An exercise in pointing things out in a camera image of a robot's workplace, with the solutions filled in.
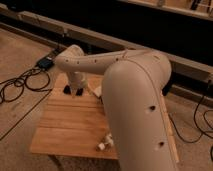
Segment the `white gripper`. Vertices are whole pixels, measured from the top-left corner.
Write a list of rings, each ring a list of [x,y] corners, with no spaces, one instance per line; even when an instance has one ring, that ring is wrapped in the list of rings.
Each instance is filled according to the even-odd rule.
[[[73,90],[85,88],[87,85],[86,75],[82,72],[70,72],[68,74],[68,83]]]

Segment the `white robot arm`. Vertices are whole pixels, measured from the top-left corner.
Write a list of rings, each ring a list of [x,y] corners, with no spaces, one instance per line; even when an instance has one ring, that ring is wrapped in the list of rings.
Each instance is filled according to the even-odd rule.
[[[171,77],[166,55],[146,50],[85,55],[73,45],[55,63],[73,89],[82,86],[84,73],[103,76],[101,97],[122,171],[178,171],[162,103]]]

